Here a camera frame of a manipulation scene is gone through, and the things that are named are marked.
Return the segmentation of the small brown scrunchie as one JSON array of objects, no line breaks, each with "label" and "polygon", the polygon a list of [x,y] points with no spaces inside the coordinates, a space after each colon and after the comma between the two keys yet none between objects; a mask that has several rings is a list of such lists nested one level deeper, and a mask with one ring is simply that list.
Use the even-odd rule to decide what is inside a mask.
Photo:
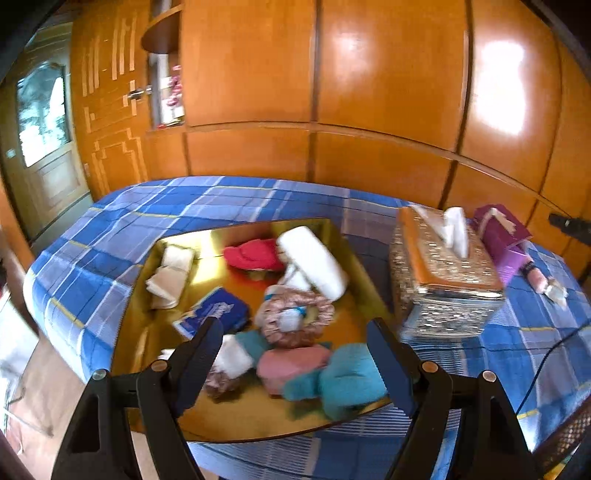
[{"label": "small brown scrunchie", "polygon": [[242,378],[229,378],[224,372],[211,371],[205,379],[204,389],[209,398],[222,401],[242,389]]}]

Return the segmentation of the white small cloth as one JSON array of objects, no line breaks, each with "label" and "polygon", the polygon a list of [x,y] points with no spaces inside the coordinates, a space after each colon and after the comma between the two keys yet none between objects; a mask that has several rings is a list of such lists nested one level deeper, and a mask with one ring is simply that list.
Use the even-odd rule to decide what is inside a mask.
[{"label": "white small cloth", "polygon": [[235,335],[224,335],[221,348],[212,364],[214,373],[221,373],[228,379],[235,380],[252,369],[254,361],[240,344]]}]

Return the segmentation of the teal and pink plush toy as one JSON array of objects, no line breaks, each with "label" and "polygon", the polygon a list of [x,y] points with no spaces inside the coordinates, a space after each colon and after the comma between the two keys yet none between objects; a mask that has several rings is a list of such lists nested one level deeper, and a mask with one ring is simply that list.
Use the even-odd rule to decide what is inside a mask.
[{"label": "teal and pink plush toy", "polygon": [[279,348],[256,330],[238,333],[236,341],[252,359],[267,393],[290,402],[318,400],[332,421],[345,420],[387,395],[366,344],[335,350],[322,344]]}]

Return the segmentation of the beige cloth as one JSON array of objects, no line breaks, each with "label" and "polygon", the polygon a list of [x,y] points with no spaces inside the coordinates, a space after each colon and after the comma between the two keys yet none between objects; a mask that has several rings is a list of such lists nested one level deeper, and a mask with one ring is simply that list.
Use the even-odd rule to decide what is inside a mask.
[{"label": "beige cloth", "polygon": [[145,281],[146,289],[152,295],[152,309],[172,309],[178,305],[194,256],[195,252],[189,248],[175,245],[164,248],[160,265]]}]

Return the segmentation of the blue Tempo tissue pack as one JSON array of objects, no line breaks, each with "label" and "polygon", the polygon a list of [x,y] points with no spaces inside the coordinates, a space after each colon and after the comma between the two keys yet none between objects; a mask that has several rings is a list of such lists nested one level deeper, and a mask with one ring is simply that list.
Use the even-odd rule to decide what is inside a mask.
[{"label": "blue Tempo tissue pack", "polygon": [[208,317],[221,322],[224,334],[235,334],[249,324],[249,306],[228,290],[216,287],[174,321],[173,326],[182,336],[191,339]]}]

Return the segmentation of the brown satin scrunchie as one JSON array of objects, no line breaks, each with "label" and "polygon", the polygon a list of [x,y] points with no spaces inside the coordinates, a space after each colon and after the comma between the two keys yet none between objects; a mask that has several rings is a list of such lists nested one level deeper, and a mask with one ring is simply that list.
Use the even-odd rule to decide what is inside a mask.
[{"label": "brown satin scrunchie", "polygon": [[254,323],[270,345],[293,349],[314,344],[334,317],[335,307],[325,296],[279,286],[266,294]]}]

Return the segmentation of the red fabric item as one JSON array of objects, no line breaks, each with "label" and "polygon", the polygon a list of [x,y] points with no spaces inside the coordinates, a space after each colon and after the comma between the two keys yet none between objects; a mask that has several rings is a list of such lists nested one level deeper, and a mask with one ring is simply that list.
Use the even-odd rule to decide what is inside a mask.
[{"label": "red fabric item", "polygon": [[222,250],[222,255],[229,266],[240,270],[280,272],[284,269],[273,239],[253,239],[238,246],[228,246]]}]

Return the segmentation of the white knit sock blue stripe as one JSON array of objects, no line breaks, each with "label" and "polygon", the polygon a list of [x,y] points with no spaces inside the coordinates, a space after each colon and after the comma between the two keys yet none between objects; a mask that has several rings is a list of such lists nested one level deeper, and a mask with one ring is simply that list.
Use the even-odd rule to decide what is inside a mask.
[{"label": "white knit sock blue stripe", "polygon": [[[266,306],[266,302],[270,299],[273,299],[274,296],[283,293],[285,289],[293,289],[304,292],[311,291],[311,284],[308,282],[307,278],[304,277],[304,274],[301,273],[301,271],[298,270],[296,266],[294,266],[294,264],[287,266],[286,272],[284,273],[283,277],[280,278],[277,284],[270,285],[266,288],[266,291],[264,291],[263,304],[260,305],[259,310],[256,312],[256,315],[254,315],[253,322],[256,327],[263,327],[263,310]],[[304,325],[304,318],[306,316],[306,307],[294,307],[283,310],[283,312],[280,313],[280,318],[277,321],[277,325],[279,325],[280,331],[283,333],[295,331]]]}]

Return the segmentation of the wicker basket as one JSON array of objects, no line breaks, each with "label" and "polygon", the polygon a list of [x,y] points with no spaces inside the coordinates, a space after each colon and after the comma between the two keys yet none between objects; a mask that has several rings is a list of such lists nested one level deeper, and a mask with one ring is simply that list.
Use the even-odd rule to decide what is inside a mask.
[{"label": "wicker basket", "polygon": [[533,452],[542,474],[549,474],[579,447],[590,432],[590,403],[583,403]]}]

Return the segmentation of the ornate silver tissue box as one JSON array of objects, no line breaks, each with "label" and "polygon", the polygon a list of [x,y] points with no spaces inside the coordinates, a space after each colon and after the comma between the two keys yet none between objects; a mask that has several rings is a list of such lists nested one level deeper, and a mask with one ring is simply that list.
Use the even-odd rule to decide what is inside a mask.
[{"label": "ornate silver tissue box", "polygon": [[503,283],[474,230],[460,230],[465,256],[441,237],[455,212],[411,205],[397,214],[389,262],[401,335],[476,337],[505,303]]}]

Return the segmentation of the blue plaid bed sheet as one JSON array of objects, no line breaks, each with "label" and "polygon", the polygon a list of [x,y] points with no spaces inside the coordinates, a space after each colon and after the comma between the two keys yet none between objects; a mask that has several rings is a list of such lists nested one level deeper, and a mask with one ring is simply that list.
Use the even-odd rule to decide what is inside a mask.
[{"label": "blue plaid bed sheet", "polygon": [[[163,236],[245,222],[324,217],[346,236],[385,301],[398,198],[311,183],[226,176],[150,181],[110,193],[43,250],[25,277],[26,306],[82,380],[109,368],[132,287]],[[535,264],[568,291],[558,307],[521,277],[483,334],[417,352],[451,373],[495,372],[530,448],[590,394],[590,304],[564,260],[541,246]],[[410,422],[392,406],[303,436],[240,444],[194,443],[197,463],[228,479],[381,479]]]}]

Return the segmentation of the wooden wardrobe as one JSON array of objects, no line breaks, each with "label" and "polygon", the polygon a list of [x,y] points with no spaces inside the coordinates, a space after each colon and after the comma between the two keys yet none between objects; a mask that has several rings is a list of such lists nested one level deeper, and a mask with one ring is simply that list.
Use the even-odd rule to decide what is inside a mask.
[{"label": "wooden wardrobe", "polygon": [[239,175],[550,225],[590,213],[590,79],[522,1],[94,1],[75,20],[73,123],[100,198]]}]

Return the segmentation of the gold tray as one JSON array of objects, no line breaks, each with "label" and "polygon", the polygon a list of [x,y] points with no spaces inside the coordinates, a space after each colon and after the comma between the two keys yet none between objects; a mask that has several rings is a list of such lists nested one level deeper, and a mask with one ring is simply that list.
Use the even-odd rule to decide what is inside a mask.
[{"label": "gold tray", "polygon": [[[391,320],[393,316],[339,228],[328,218],[247,223],[168,236],[153,244],[122,317],[112,373],[139,372],[156,360],[162,350],[184,342],[184,336],[173,326],[174,321],[215,287],[228,290],[256,311],[263,303],[263,291],[279,277],[269,274],[257,280],[233,269],[226,265],[222,250],[256,238],[276,238],[301,225],[309,227],[328,247],[349,277],[346,293],[335,302],[335,320],[322,332],[322,341],[331,343],[333,348],[366,342],[370,320]],[[195,257],[177,307],[154,310],[145,282],[160,265],[168,245],[189,248]],[[200,393],[195,405],[185,411],[178,423],[187,440],[209,443],[259,441],[332,426],[318,401],[297,404],[270,397],[254,373],[245,376],[242,390],[228,400],[215,401]]]}]

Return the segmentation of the wooden door with glass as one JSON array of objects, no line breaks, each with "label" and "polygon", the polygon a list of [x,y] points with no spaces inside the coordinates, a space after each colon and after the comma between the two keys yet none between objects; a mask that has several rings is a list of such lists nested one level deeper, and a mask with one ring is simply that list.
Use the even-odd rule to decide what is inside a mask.
[{"label": "wooden door with glass", "polygon": [[72,24],[40,29],[1,82],[1,170],[29,244],[90,200],[73,126]]}]

